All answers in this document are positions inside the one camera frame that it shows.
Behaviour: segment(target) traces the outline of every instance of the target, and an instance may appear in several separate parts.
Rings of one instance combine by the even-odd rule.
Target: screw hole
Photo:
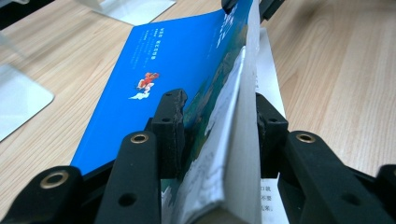
[[[314,143],[316,141],[315,137],[308,133],[297,134],[297,139],[305,143]]]
[[[355,195],[351,193],[345,193],[341,196],[341,199],[346,201],[347,203],[350,203],[355,206],[360,206],[361,205],[361,200],[356,197]]]
[[[131,138],[131,142],[135,143],[135,144],[141,144],[144,142],[147,142],[149,140],[149,136],[146,134],[135,134],[134,136],[132,136]]]
[[[128,207],[133,205],[136,202],[136,195],[132,193],[123,194],[119,198],[119,205],[122,207]]]
[[[69,178],[69,173],[65,170],[50,173],[40,182],[42,189],[53,189],[61,186]]]

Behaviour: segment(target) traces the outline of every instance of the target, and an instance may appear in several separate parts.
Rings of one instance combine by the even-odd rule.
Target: wood grain surface
[[[177,0],[156,21],[219,1]],[[396,1],[288,0],[267,27],[291,130],[320,135],[348,166],[375,175],[396,163]],[[3,34],[9,63],[55,94],[0,142],[0,217],[39,172],[69,164],[131,25],[55,1]]]

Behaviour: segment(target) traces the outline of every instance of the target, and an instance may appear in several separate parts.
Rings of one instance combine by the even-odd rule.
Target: white acrylic stand
[[[176,0],[76,0],[92,10],[132,25],[149,23]]]
[[[23,56],[0,32],[0,45]],[[38,113],[53,94],[9,64],[0,64],[0,142]]]

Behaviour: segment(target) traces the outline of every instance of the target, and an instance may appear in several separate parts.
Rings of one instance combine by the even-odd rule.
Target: red cartoon character
[[[155,78],[158,78],[160,74],[158,73],[146,73],[145,79],[140,79],[139,84],[137,84],[137,89],[142,90],[145,89],[144,93],[147,94],[149,93],[149,90],[151,89],[152,86],[154,86],[154,83],[152,80]]]

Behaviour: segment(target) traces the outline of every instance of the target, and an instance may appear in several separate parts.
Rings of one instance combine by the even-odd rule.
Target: cartoon illustration
[[[145,89],[144,93],[147,94],[151,90],[151,87],[154,86],[152,80],[158,78],[160,74],[158,73],[146,73],[145,79],[140,79],[139,84],[137,84],[137,89],[142,90]]]
[[[158,73],[146,73],[145,74],[145,79],[140,79],[139,84],[137,84],[136,89],[138,91],[144,90],[143,92],[138,92],[137,95],[130,97],[129,99],[145,99],[149,97],[149,91],[151,90],[151,87],[154,86],[154,83],[152,82],[155,78],[158,78],[160,74]]]

